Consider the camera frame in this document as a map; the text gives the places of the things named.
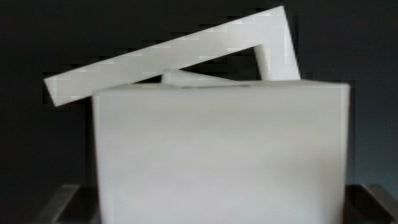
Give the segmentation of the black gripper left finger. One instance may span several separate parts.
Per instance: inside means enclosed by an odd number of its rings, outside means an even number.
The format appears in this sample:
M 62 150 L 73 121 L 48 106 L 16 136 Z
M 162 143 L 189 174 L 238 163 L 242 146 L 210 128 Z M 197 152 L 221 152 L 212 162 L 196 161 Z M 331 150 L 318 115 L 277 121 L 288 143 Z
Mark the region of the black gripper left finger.
M 100 224 L 98 189 L 93 186 L 61 186 L 32 224 Z

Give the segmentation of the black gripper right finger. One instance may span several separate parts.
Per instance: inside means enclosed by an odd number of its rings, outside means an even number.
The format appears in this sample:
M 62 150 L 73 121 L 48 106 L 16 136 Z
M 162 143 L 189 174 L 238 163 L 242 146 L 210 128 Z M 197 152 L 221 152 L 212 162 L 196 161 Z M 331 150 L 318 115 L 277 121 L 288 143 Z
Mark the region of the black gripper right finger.
M 398 224 L 398 199 L 380 185 L 347 186 L 343 224 Z

